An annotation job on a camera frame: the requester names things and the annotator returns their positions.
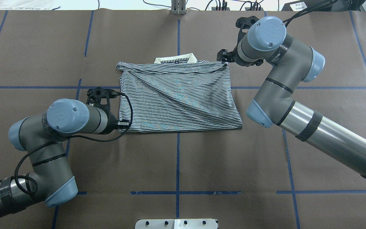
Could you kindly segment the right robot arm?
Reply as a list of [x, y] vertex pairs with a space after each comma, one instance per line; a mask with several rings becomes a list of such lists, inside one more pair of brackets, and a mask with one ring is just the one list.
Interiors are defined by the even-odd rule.
[[299, 84], [314, 80], [326, 61], [313, 47], [290, 35], [286, 25], [287, 21], [274, 16], [238, 18], [238, 42], [232, 51], [220, 50], [217, 60], [246, 67], [269, 63], [273, 68], [247, 116], [265, 128], [279, 126], [366, 179], [366, 139], [295, 100]]

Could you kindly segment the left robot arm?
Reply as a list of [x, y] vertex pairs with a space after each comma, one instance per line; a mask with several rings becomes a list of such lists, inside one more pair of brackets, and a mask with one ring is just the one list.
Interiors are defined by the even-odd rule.
[[73, 199], [78, 188], [62, 143], [71, 138], [89, 139], [86, 134], [128, 131], [132, 121], [125, 123], [98, 106], [59, 99], [45, 112], [13, 124], [9, 141], [26, 155], [14, 175], [0, 180], [0, 218], [39, 202], [57, 207]]

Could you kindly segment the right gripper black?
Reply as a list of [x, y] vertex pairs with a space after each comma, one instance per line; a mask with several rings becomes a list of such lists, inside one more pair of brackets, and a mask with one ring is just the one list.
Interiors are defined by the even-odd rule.
[[234, 62], [233, 52], [232, 51], [228, 51], [226, 49], [221, 49], [217, 53], [217, 61], [227, 62], [227, 63], [233, 63]]

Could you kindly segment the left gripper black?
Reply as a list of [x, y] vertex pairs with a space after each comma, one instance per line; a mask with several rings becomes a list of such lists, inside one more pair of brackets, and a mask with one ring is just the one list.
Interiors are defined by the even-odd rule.
[[129, 129], [131, 126], [131, 120], [122, 119], [117, 121], [117, 129]]

